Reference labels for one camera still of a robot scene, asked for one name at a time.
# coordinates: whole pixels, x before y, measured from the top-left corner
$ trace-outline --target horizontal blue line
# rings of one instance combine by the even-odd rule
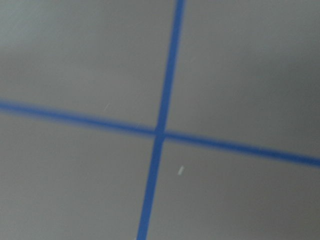
[[[213,138],[205,138],[202,136],[195,136],[175,131],[167,131],[165,137],[168,140],[188,143],[193,145],[200,145],[204,147],[215,148],[226,152],[236,152],[247,155],[254,155],[257,157],[264,157],[283,162],[294,164],[308,165],[312,167],[320,167],[320,158],[289,153],[285,151],[278,151],[264,147],[251,146],[242,143],[231,141],[222,141]]]
[[[85,125],[100,129],[110,129],[133,134],[147,136],[155,135],[155,130],[147,126],[137,126],[105,118],[93,117],[80,113],[72,113],[64,110],[43,108],[31,104],[18,103],[7,100],[0,100],[0,112],[8,112],[18,115],[29,115],[41,119],[48,119],[70,124]]]

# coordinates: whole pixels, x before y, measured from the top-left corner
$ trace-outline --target white mark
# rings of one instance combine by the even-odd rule
[[[185,167],[182,165],[178,171],[178,175],[181,176],[184,170],[185,170]]]
[[[109,107],[110,103],[108,103],[105,108],[103,109],[103,111],[105,112],[107,110],[107,108]]]

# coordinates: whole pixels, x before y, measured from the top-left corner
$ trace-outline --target gray surface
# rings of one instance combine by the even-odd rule
[[[151,139],[0,115],[0,239],[137,234]]]
[[[173,8],[0,1],[0,98],[155,126]],[[320,2],[185,10],[168,128],[320,157]],[[152,138],[1,112],[0,239],[133,240],[151,150]],[[318,240],[319,174],[167,142],[148,239]]]
[[[318,240],[319,176],[310,167],[167,142],[149,239]]]
[[[188,1],[168,127],[320,155],[320,1]]]

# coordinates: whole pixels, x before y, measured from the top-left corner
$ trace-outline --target blue stripe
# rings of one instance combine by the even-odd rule
[[[51,121],[59,121],[63,123],[84,125],[99,129],[116,130],[147,136],[153,136],[155,134],[155,131],[151,127],[147,126],[137,127],[136,125],[131,123],[113,121],[110,119],[99,117],[92,117],[85,114],[72,113],[63,110],[42,108],[35,105],[17,103],[13,101],[0,100],[0,111],[18,115],[38,117],[41,119],[48,119]]]
[[[184,11],[184,0],[177,0],[174,20],[171,32],[170,48],[166,64],[166,71],[163,83],[163,90],[160,102],[157,126],[155,129],[155,139],[151,155],[149,174],[146,182],[144,201],[141,211],[140,223],[138,228],[137,240],[146,240],[150,222],[152,206],[154,202],[157,178],[161,160],[163,143],[165,140],[165,130],[170,106],[170,98],[175,76],[176,61],[179,47],[179,38],[182,27],[182,18]]]
[[[284,161],[294,164],[308,165],[312,167],[320,167],[320,158],[293,154],[284,151],[277,151],[264,147],[251,146],[231,141],[221,141],[213,138],[204,138],[200,136],[188,135],[179,132],[168,131],[165,135],[166,139],[189,143],[193,145],[200,145],[210,148],[216,148],[227,152],[236,152],[247,155],[254,155],[257,157],[264,157],[278,161]]]

